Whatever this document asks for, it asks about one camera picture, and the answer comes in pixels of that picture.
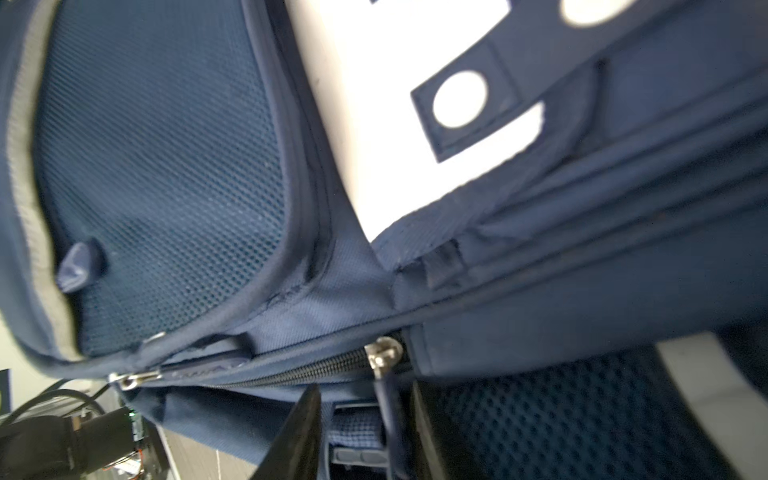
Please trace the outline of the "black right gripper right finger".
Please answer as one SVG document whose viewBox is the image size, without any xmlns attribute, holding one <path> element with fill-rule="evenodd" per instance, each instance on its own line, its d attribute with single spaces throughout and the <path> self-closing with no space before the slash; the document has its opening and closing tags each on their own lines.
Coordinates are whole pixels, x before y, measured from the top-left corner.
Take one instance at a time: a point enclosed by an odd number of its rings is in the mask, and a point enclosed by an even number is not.
<svg viewBox="0 0 768 480">
<path fill-rule="evenodd" d="M 410 393 L 412 461 L 416 479 L 479 479 L 478 469 L 458 427 L 444 414 L 434 388 L 414 381 Z"/>
</svg>

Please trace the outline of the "navy blue student backpack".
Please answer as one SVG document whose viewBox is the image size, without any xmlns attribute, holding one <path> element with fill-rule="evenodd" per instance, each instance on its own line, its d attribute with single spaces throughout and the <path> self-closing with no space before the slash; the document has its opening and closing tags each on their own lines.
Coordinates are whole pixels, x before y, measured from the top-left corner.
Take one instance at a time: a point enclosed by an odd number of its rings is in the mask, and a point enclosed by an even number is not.
<svg viewBox="0 0 768 480">
<path fill-rule="evenodd" d="M 27 359 L 316 479 L 767 475 L 763 1 L 5 1 Z"/>
</svg>

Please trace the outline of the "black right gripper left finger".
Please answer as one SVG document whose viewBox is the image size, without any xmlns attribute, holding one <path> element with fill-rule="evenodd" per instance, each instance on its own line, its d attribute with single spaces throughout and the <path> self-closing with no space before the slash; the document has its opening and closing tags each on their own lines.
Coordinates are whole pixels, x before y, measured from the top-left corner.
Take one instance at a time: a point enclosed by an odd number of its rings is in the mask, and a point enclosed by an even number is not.
<svg viewBox="0 0 768 480">
<path fill-rule="evenodd" d="M 322 443 L 321 393 L 307 387 L 251 480 L 315 480 Z"/>
</svg>

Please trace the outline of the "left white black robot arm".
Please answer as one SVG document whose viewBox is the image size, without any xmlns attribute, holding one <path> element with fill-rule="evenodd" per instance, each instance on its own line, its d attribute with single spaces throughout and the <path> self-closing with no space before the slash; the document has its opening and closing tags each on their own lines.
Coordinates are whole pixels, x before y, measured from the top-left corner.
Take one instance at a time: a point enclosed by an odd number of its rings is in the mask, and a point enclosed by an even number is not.
<svg viewBox="0 0 768 480">
<path fill-rule="evenodd" d="M 79 479 L 137 451 L 135 417 L 121 408 L 82 421 L 32 417 L 1 428 L 3 479 Z"/>
</svg>

